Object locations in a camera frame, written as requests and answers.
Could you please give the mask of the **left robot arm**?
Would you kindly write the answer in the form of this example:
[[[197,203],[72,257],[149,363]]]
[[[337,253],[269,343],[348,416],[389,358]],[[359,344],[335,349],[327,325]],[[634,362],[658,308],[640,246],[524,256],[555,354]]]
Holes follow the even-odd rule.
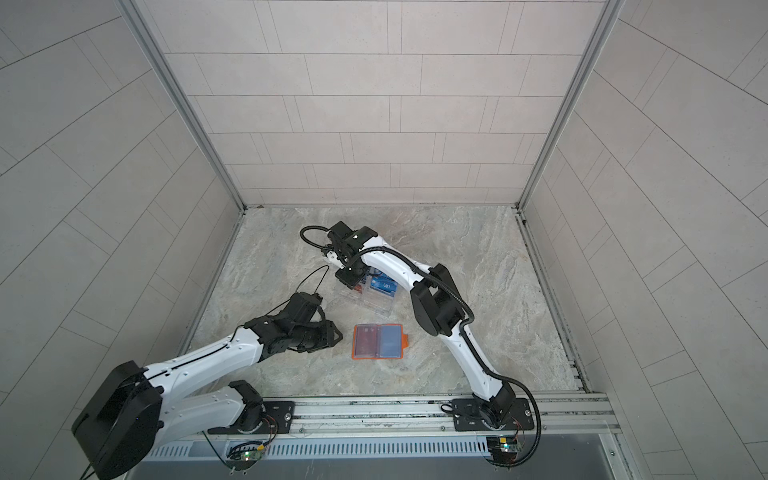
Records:
[[[115,479],[153,449],[183,437],[223,428],[276,433],[258,391],[244,380],[212,393],[201,388],[285,351],[332,348],[343,335],[326,318],[317,293],[297,292],[267,314],[238,326],[188,354],[140,366],[127,361],[105,378],[71,431],[89,467],[85,477]]]

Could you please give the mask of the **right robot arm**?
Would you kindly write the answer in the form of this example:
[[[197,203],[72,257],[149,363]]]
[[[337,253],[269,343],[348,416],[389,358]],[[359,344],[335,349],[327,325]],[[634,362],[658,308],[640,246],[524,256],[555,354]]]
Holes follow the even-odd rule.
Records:
[[[449,270],[412,260],[368,227],[353,230],[339,221],[326,235],[328,244],[321,251],[338,267],[336,277],[344,285],[352,288],[377,269],[410,293],[417,323],[446,345],[467,377],[480,418],[491,429],[504,427],[515,392],[476,344],[469,329],[474,313]]]

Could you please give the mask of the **orange card holder wallet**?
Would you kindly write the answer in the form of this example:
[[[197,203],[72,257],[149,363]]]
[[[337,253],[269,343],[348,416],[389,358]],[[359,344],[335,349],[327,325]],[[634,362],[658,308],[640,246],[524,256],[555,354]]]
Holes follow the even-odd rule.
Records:
[[[409,346],[401,324],[358,324],[354,327],[353,360],[402,359]]]

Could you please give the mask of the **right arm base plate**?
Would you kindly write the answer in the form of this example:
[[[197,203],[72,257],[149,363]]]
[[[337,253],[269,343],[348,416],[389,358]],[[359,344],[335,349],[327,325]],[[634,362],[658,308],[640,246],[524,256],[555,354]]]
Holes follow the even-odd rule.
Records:
[[[458,432],[533,431],[533,409],[526,398],[515,398],[498,407],[477,398],[456,398],[441,405],[450,415]]]

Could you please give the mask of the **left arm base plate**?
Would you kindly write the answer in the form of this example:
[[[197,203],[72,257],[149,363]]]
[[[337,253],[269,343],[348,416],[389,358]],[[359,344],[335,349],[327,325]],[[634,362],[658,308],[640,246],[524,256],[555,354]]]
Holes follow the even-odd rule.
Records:
[[[233,425],[212,428],[213,435],[287,434],[294,415],[292,401],[266,401],[258,408],[246,408]]]

